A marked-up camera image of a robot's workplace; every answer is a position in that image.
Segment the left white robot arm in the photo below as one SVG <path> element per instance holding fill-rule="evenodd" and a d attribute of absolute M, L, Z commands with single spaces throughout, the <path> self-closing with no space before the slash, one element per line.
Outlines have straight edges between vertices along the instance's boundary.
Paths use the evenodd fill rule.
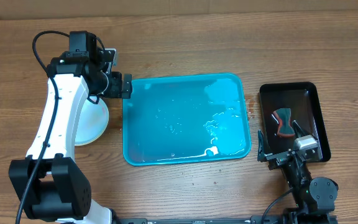
<path fill-rule="evenodd" d="M 75 162 L 75 137 L 86 101 L 128 99 L 132 77 L 112 71 L 116 51 L 87 31 L 68 33 L 69 49 L 43 69 L 48 95 L 36 137 L 25 158 L 8 174 L 20 201 L 16 220 L 119 223 L 114 210 L 95 202 L 91 185 Z"/>

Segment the light blue plate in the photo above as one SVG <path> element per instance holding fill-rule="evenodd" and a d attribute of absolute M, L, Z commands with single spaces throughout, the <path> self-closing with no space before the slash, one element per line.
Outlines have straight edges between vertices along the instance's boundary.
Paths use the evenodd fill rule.
<path fill-rule="evenodd" d="M 76 132 L 75 146 L 83 146 L 97 140 L 107 128 L 109 110 L 100 98 L 98 104 L 86 100 L 82 109 Z"/>

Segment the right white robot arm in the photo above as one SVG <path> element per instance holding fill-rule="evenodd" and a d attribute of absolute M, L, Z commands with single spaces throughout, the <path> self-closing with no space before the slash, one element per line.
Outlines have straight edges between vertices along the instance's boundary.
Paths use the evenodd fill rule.
<path fill-rule="evenodd" d="M 337 223 L 335 216 L 330 215 L 335 209 L 335 200 L 339 190 L 338 184 L 327 177 L 313 178 L 306 163 L 317 155 L 318 140 L 301 128 L 296 121 L 295 142 L 293 147 L 286 152 L 267 154 L 270 146 L 262 134 L 258 131 L 258 155 L 259 162 L 268 162 L 270 170 L 280 169 L 289 190 L 274 200 L 264 211 L 261 217 L 251 219 L 252 223 Z M 281 215 L 269 216 L 270 209 L 281 199 L 292 194 L 296 207 L 284 209 Z"/>

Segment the pink and black sponge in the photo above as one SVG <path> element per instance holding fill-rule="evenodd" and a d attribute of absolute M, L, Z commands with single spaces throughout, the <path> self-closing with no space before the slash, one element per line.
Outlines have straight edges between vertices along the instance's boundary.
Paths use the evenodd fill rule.
<path fill-rule="evenodd" d="M 280 108 L 272 113 L 273 117 L 278 123 L 277 136 L 283 138 L 290 138 L 295 135 L 295 131 L 291 126 L 291 109 Z"/>

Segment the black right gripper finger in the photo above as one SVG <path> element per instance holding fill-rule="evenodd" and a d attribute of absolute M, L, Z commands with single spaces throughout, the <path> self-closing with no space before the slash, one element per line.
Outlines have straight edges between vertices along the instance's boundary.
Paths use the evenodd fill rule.
<path fill-rule="evenodd" d="M 314 137 L 313 130 L 308 125 L 300 125 L 297 120 L 293 120 L 291 125 L 296 138 L 302 138 L 309 135 Z"/>
<path fill-rule="evenodd" d="M 270 152 L 270 146 L 264 137 L 262 130 L 258 130 L 258 155 L 257 157 L 268 157 L 271 156 L 273 153 Z"/>

